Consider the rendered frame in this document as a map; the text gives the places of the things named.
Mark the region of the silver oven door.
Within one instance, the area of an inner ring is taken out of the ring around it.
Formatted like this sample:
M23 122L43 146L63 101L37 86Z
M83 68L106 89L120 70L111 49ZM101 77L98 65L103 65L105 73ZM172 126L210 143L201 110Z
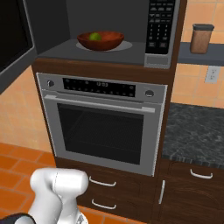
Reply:
M43 103L56 157L154 175L161 104L65 94Z

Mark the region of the white microwave turntable plate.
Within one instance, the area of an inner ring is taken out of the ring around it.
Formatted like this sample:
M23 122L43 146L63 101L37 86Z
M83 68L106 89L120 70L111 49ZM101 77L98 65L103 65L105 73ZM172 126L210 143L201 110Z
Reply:
M77 43L76 46L82 50L88 50L85 46L81 45L80 43ZM123 41L119 46L117 46L114 49L110 49L111 52L119 52L123 50L130 49L133 45L129 41Z

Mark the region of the brown wooden bowl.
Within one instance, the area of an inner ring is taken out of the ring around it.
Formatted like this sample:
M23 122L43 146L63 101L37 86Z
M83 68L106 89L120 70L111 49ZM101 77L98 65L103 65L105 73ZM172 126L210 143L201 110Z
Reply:
M92 32L86 32L77 36L79 43L82 46L85 46L88 50L108 51L119 46L124 40L124 35L117 31L95 32L98 32L101 35L101 40L90 40L89 35Z

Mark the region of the green lime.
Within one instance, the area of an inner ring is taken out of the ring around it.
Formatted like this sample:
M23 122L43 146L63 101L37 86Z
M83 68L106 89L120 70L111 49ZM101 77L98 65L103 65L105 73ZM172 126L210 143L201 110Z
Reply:
M89 35L90 40L101 40L102 36L98 32L93 32Z

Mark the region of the grey microwave oven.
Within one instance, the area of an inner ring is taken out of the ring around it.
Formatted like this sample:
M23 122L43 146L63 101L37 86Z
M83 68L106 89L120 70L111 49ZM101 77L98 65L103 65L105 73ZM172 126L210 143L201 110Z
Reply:
M168 69L180 0L26 0L40 58L86 60ZM77 36L120 32L130 49L82 50Z

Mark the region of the dark wood cupboard door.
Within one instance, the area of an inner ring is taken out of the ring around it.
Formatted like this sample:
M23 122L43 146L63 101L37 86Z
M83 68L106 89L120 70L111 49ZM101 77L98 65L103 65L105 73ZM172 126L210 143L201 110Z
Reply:
M224 224L224 188L180 178L158 180L159 196L165 180L163 200L158 204L161 224Z

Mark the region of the black microwave door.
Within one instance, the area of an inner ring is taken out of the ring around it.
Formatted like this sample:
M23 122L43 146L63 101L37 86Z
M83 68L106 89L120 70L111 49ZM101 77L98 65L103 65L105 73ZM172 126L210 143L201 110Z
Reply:
M26 0L0 0L0 95L36 58Z

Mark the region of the silver built-in oven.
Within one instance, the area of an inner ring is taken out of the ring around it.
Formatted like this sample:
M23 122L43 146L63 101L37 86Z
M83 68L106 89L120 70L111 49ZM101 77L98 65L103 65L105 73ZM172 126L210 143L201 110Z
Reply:
M153 176L167 86L38 73L55 156Z

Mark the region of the dark wood oven cabinet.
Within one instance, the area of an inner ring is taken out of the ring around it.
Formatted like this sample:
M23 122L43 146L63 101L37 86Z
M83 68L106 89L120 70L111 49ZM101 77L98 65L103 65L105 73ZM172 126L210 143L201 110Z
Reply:
M104 80L115 80L115 81L130 81L130 82L139 82L139 83L150 83L150 84L161 84L167 86L167 92L164 103L164 114L163 121L161 126L158 150L157 150L157 160L156 168L153 176L148 176L156 179L158 176L158 165L162 153L162 144L165 137L165 125L168 116L168 110L170 106L171 96L172 96L172 87L175 77L175 71L179 55L179 45L181 40L181 32L184 23L184 17L186 14L186 3L187 0L180 0L180 7L178 12L178 22L177 30L175 34L174 42L174 53L171 57L171 67L168 69L163 68L150 68L142 65L131 65L131 64L122 64L122 63L109 63L109 62L100 62L100 61L86 61L86 60L77 60L77 59L56 59L56 58L40 58L38 57L32 66L34 72L35 81L38 88L38 96L41 103L41 108L45 118L45 124L47 127L48 136L50 138L50 144L52 148L52 153L54 159L57 158L53 151L53 142L50 136L49 127L46 120L46 114L44 111L43 102L41 100L41 94L39 90L39 84L37 80L37 74L61 74L67 76L78 76L86 78L96 78ZM103 195L99 193L92 193L87 190L82 195Z

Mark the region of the dark wood drawer front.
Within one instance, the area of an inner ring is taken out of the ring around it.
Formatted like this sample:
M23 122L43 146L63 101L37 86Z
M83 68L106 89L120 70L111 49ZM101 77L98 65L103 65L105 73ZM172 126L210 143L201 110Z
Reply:
M64 158L55 158L58 168L71 168L84 171L92 179L116 186L97 185L89 181L88 191L126 200L142 200L152 203L154 200L156 179L128 171L119 171L94 164L77 162Z
M224 188L224 170L162 159L160 173L174 179Z
M103 209L98 206L94 206L91 200L94 199L96 203L101 205L112 207L116 205L115 210ZM98 210L107 214L113 214L117 216L122 216L135 221L141 221L144 223L149 223L151 220L152 204L143 202L141 200L133 199L115 199L108 196L102 195L82 195L77 198L77 203L80 206L88 207L94 210Z

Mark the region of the brown jar with black lid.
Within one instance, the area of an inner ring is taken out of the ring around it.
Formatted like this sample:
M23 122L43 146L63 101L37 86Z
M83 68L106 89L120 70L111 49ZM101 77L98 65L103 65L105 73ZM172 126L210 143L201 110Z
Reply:
M212 24L192 25L191 53L205 54L207 52L213 30Z

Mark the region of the grey wall shelf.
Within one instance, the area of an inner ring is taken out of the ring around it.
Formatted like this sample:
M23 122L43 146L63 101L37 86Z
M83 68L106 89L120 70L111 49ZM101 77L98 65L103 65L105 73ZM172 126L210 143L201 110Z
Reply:
M181 42L178 63L224 67L224 44L210 44L205 54L190 52L190 43Z

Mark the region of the white wall socket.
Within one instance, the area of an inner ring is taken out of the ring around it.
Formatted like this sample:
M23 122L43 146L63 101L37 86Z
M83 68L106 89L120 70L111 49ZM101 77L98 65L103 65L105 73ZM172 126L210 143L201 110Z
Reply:
M219 66L209 66L206 71L205 83L216 83L221 68Z

